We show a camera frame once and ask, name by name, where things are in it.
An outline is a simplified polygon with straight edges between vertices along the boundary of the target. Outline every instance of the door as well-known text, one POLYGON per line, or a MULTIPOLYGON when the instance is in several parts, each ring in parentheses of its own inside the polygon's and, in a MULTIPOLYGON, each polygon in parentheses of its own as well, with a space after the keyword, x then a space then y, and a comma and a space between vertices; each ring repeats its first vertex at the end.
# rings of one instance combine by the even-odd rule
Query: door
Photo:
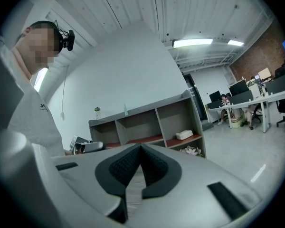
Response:
POLYGON ((197 87, 194 84, 194 81, 191 77, 191 75, 184 75, 184 79, 187 83, 188 89, 190 90, 192 97, 193 97, 193 101, 196 105, 196 108, 198 110, 199 113, 199 119, 202 120, 207 120, 207 114, 203 105, 203 102, 201 100, 199 91, 197 89, 197 87))

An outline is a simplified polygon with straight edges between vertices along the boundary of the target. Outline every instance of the desk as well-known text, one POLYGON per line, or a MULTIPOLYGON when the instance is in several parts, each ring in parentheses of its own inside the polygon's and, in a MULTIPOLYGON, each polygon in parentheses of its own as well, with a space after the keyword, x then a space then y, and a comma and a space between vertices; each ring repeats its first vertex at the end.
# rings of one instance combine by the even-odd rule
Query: desk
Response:
POLYGON ((272 94, 272 95, 261 96, 255 100, 253 100, 253 101, 247 101, 247 102, 243 102, 243 103, 239 103, 239 104, 233 104, 233 105, 228 104, 228 105, 225 105, 223 107, 208 109, 207 111, 208 112, 214 112, 214 111, 226 109, 227 113, 228 113, 228 118, 229 118, 229 126, 230 126, 230 128, 232 128, 230 112, 228 111, 228 109, 238 109, 238 108, 248 107, 250 105, 260 103, 261 108, 262 108, 262 115, 263 115, 263 132, 266 133, 267 129, 270 126, 270 114, 269 114, 269 108, 268 107, 267 107, 266 113, 265 113, 264 102, 266 102, 267 106, 269 106, 268 103, 273 102, 273 101, 283 100, 283 99, 285 99, 285 91, 282 91, 282 92, 279 92, 276 94, 272 94))

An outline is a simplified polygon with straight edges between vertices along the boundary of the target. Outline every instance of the ear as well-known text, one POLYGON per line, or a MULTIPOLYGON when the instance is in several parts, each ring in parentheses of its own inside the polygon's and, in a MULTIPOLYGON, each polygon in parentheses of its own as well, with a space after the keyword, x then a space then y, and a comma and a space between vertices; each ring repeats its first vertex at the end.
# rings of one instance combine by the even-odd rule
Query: ear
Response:
POLYGON ((23 31, 23 33, 22 33, 22 35, 23 36, 26 36, 29 32, 31 32, 32 31, 32 27, 27 27, 24 31, 23 31))

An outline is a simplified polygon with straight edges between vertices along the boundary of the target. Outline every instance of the red shelf board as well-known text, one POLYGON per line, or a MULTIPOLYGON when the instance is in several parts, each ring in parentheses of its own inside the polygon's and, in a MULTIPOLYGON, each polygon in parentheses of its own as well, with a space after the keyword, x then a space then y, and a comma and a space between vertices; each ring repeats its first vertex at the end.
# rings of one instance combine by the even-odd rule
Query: red shelf board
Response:
POLYGON ((156 136, 151 136, 151 137, 146 137, 146 138, 141 138, 141 139, 134 139, 130 140, 127 143, 149 143, 149 142, 155 142, 155 141, 160 141, 163 140, 162 135, 156 135, 156 136))
POLYGON ((118 142, 111 142, 106 144, 106 148, 114 148, 114 147, 119 147, 121 146, 120 143, 118 142))
POLYGON ((184 140, 179 140, 179 139, 170 139, 170 140, 167 140, 166 143, 167 143, 167 147, 169 148, 172 148, 173 146, 175 145, 179 145, 179 144, 185 144, 185 143, 189 143, 191 141, 193 141, 194 139, 197 139, 201 137, 201 135, 199 134, 194 134, 192 135, 191 137, 189 138, 186 138, 184 140))

